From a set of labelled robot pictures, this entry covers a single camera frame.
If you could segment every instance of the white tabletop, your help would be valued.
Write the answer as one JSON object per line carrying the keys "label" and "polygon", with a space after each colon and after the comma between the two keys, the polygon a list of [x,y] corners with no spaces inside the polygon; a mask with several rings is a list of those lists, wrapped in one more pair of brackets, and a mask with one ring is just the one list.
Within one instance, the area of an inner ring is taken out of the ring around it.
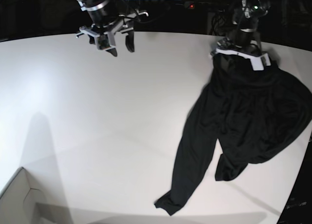
{"label": "white tabletop", "polygon": [[[23,166],[30,185],[49,204],[69,207],[75,224],[276,224],[312,124],[231,182],[214,180],[217,143],[203,182],[169,217],[153,203],[170,189],[182,128],[213,69],[217,38],[135,36],[135,53],[117,36],[117,58],[74,35],[0,43],[0,188]],[[311,52],[264,48],[312,90]]]}

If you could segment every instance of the wrinkled cloth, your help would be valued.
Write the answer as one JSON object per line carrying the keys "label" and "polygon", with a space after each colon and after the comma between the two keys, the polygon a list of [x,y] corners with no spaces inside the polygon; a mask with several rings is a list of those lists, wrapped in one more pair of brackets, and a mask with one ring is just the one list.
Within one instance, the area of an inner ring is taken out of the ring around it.
{"label": "wrinkled cloth", "polygon": [[214,56],[211,81],[188,116],[171,190],[156,201],[169,215],[179,211],[202,181],[216,140],[223,154],[216,181],[235,179],[249,163],[263,163],[291,144],[312,119],[312,94],[272,61],[253,71],[239,56]]}

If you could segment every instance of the pant leg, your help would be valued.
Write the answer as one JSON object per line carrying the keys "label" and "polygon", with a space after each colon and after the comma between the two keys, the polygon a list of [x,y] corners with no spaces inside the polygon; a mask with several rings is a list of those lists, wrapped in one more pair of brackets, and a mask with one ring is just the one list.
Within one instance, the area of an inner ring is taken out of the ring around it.
{"label": "pant leg", "polygon": [[185,123],[175,158],[171,190],[155,203],[156,208],[165,209],[169,215],[186,204],[212,160],[218,133],[218,100],[207,85]]}

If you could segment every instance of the black garment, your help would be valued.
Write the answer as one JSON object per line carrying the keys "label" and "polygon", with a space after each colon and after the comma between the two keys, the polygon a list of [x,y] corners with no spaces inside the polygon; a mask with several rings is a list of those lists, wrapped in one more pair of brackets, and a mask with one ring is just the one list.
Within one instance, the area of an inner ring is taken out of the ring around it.
{"label": "black garment", "polygon": [[186,120],[171,190],[156,201],[179,211],[202,181],[216,140],[223,154],[217,181],[235,179],[248,163],[263,163],[291,144],[312,119],[312,94],[275,62],[253,71],[249,60],[218,54],[210,83]]}

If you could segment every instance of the black fabric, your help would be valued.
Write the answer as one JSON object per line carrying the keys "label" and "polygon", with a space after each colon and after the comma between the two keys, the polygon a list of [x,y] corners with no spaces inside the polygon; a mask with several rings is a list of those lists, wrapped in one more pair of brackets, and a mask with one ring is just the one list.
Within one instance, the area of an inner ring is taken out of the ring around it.
{"label": "black fabric", "polygon": [[212,160],[223,154],[217,181],[235,179],[248,163],[263,163],[291,144],[312,119],[312,94],[275,62],[253,71],[250,61],[218,54],[210,83],[186,120],[171,190],[156,201],[169,215],[188,201]]}

